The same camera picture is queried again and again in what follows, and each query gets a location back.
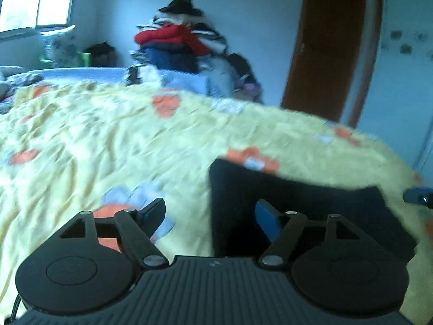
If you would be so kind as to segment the black hat on pile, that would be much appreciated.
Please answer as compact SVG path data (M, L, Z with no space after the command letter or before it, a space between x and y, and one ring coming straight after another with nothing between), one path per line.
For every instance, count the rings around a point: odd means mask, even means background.
M159 9L159 12L190 15L194 17L202 17L201 9L195 8L192 0L172 0L167 6Z

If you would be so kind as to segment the white and black folded clothes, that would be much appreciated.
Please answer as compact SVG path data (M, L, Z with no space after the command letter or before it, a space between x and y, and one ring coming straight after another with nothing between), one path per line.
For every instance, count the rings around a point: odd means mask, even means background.
M214 25L205 15L193 16L188 14L157 12L151 22L148 24L137 24L136 28L140 32L154 32L164 27L179 25L189 29L212 54L226 55L228 51L226 38L215 30Z

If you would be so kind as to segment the green plastic chair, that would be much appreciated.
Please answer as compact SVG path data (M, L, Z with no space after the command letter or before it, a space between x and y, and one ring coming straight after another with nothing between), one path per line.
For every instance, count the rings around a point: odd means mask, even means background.
M40 62L47 68L56 67L54 61L46 59L43 55L40 56ZM78 67L90 67L91 62L91 53L78 52Z

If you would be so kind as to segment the floral pillow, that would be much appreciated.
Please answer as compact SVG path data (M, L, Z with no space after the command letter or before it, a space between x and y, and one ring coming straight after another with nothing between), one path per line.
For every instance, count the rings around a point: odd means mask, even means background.
M55 68L78 67L78 42L75 25L60 30L42 32L42 55L54 61Z

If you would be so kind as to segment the yellow carrot print bedspread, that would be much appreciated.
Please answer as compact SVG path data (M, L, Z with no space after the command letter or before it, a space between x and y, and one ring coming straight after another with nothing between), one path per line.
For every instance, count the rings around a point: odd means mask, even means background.
M156 84L72 83L24 87L1 116L1 317L17 295L23 260L108 191L129 198L148 183L163 194L174 228L158 242L169 258L211 254L208 169L238 159L281 178L320 186L376 186L419 243L409 262L402 313L432 319L429 216L403 201L420 183L411 167L372 136L322 118L216 99Z

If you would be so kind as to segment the black backpack by door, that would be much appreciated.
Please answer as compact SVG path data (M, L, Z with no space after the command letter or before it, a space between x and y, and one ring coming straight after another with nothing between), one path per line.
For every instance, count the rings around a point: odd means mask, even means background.
M238 80L236 82L238 86L243 87L246 85L251 85L260 87L249 62L242 55L232 53L227 56L227 61L238 74Z

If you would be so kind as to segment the black bag by window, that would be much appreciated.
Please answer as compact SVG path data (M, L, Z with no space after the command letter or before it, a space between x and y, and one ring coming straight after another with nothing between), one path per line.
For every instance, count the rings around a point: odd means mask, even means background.
M116 67L117 52L116 49L109 45L108 42L92 45L84 50L90 54L91 67Z

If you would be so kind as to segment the brown wooden door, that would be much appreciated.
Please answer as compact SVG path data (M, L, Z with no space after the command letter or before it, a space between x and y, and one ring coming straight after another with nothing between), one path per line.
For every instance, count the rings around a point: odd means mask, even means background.
M281 106L356 127L379 47L383 0L303 0Z

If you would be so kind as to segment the grey patterned bedding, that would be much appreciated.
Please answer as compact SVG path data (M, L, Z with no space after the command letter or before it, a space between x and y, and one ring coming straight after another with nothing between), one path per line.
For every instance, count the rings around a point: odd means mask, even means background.
M0 113L2 115L11 110L15 93L19 87L34 85L43 80L42 75L26 72L20 66L1 66L0 74Z

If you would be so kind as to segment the white sliding wardrobe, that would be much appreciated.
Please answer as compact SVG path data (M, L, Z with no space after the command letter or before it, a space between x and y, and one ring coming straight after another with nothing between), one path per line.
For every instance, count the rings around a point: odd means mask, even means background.
M432 184L432 0L383 0L379 50L357 128Z

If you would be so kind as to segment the grey white bundle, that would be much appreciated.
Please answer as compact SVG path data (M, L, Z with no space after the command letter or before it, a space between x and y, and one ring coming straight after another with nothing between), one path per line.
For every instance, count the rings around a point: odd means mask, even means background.
M198 61L200 74L207 76L226 98L233 97L239 75L225 57L207 55Z

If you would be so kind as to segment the light blue blanket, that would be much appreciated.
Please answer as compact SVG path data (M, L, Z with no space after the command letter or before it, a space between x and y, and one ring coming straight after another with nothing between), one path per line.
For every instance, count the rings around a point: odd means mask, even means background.
M29 85L28 80L38 80L42 77L45 82L79 82L96 81L98 83L124 83L126 68L119 67L71 67L53 68L44 70L31 70L27 73L16 75L19 83ZM163 87L189 90L198 95L206 95L214 98L222 98L219 87L207 76L193 73L182 73L173 70L156 69Z

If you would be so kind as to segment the red puffer jacket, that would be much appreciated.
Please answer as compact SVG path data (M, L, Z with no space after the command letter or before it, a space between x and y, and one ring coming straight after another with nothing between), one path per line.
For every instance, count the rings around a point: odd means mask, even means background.
M197 56L206 56L211 53L211 50L182 24L170 24L157 30L142 30L134 36L134 42L141 46L148 43L183 44Z

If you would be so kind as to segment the window with grey frame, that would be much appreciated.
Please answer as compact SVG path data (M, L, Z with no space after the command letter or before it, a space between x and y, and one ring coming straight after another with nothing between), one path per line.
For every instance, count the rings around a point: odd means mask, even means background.
M66 27L72 6L73 0L1 0L1 39Z

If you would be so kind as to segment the navy blue folded clothes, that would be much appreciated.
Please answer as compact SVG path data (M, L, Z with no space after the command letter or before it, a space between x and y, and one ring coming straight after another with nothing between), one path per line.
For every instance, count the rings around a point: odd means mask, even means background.
M185 44L151 42L139 51L158 69L199 73L198 57Z

